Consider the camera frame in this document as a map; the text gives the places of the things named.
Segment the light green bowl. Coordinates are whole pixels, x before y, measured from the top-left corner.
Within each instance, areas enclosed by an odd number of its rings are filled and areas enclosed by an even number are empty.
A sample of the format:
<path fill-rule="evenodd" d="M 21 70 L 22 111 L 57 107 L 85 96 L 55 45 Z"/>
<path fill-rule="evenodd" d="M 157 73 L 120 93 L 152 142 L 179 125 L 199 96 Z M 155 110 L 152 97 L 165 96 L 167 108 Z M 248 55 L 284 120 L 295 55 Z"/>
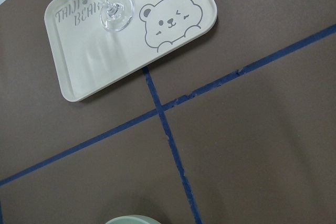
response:
<path fill-rule="evenodd" d="M 106 224 L 160 224 L 160 222 L 147 216 L 128 215 L 113 218 L 107 221 Z"/>

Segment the cream bear serving tray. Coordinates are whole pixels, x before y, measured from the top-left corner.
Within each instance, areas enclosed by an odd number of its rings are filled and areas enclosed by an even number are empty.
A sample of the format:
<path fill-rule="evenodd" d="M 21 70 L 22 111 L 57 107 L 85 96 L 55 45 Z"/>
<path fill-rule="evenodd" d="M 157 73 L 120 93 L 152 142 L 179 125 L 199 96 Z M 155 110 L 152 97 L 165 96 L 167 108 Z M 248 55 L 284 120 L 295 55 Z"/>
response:
<path fill-rule="evenodd" d="M 214 0 L 133 0 L 129 25 L 104 30 L 95 0 L 53 0 L 45 25 L 63 97 L 80 101 L 208 32 Z"/>

